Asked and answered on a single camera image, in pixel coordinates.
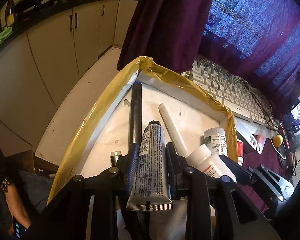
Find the person hand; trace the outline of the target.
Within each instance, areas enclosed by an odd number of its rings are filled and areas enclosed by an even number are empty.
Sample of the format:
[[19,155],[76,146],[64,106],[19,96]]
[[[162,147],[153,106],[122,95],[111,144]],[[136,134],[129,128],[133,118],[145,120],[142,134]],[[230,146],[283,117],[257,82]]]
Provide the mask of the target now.
[[16,186],[13,183],[4,181],[4,193],[9,211],[25,229],[31,225],[29,214],[27,213]]

